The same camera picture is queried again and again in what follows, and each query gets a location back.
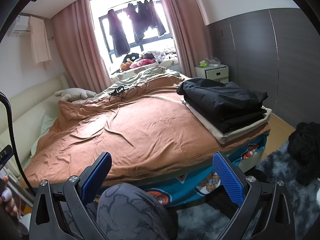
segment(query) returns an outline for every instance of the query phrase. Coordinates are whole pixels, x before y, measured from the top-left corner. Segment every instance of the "metal screw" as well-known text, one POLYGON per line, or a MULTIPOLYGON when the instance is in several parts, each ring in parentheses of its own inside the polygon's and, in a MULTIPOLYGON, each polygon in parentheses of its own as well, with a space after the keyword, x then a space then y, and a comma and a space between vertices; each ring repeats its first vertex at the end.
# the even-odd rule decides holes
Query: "metal screw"
POLYGON ((277 183, 278 183, 279 186, 284 186, 284 181, 283 180, 278 180, 277 183))
POLYGON ((41 186, 45 186, 48 184, 48 181, 46 179, 44 179, 43 181, 40 182, 41 186))
POLYGON ((77 179, 78 179, 78 176, 71 176, 71 177, 69 178, 69 181, 70 181, 70 182, 75 182, 75 181, 77 181, 77 179))
POLYGON ((256 179, 254 176, 248 176, 248 177, 247 177, 247 180, 248 180, 249 182, 255 182, 257 179, 256 179))

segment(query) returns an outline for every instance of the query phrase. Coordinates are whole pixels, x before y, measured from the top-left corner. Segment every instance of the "light green pillowcase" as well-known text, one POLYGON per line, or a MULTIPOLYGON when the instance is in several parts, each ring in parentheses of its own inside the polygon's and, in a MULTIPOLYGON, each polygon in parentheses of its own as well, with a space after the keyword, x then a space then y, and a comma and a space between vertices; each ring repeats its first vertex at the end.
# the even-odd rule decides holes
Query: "light green pillowcase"
POLYGON ((31 156, 33 157, 36 154, 37 145, 39 139, 44 136, 50 129, 51 126, 53 126, 54 121, 57 120, 57 118, 51 118, 48 115, 45 115, 43 117, 42 125, 41 125, 41 132, 39 138, 35 141, 35 143, 32 145, 31 148, 31 156))

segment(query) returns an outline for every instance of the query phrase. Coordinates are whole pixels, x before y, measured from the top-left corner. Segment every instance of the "gray wardrobe door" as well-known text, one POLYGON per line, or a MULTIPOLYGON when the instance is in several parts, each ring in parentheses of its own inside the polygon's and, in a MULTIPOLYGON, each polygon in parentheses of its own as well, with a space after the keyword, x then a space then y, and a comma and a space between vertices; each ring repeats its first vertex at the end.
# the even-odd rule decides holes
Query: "gray wardrobe door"
POLYGON ((320 122, 320 36, 300 9, 270 9, 279 54, 275 114, 292 126, 320 122))
POLYGON ((267 92, 265 107, 274 109, 278 84, 276 41, 268 10, 230 18, 236 47, 239 85, 267 92))
POLYGON ((214 57, 229 67, 229 81, 238 83, 237 59, 229 19, 209 24, 208 28, 214 57))

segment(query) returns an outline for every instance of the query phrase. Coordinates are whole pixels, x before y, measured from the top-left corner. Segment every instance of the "blue textured pad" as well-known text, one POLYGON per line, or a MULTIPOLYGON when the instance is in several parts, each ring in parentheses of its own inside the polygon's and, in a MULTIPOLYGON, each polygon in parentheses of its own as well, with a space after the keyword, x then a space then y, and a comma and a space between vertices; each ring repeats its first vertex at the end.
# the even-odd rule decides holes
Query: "blue textured pad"
POLYGON ((241 206, 244 201, 243 187, 220 153, 215 153, 212 165, 233 203, 241 206))
POLYGON ((82 187, 81 202, 85 206, 92 203, 106 179, 112 165, 111 154, 108 153, 97 165, 88 180, 82 187))

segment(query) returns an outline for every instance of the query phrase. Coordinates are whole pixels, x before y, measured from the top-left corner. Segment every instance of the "curtain rod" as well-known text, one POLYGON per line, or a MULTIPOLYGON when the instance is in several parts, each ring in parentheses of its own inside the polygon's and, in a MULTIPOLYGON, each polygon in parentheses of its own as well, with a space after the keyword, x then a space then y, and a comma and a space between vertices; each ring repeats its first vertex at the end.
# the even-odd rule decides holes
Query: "curtain rod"
POLYGON ((131 3, 131 2, 133 2, 133 1, 139 1, 139 0, 131 0, 131 1, 128 1, 128 2, 123 2, 123 3, 120 3, 120 4, 118 4, 118 5, 115 5, 115 6, 111 7, 111 8, 109 8, 109 10, 111 10, 112 8, 117 7, 117 6, 119 6, 119 5, 126 4, 126 3, 131 3))

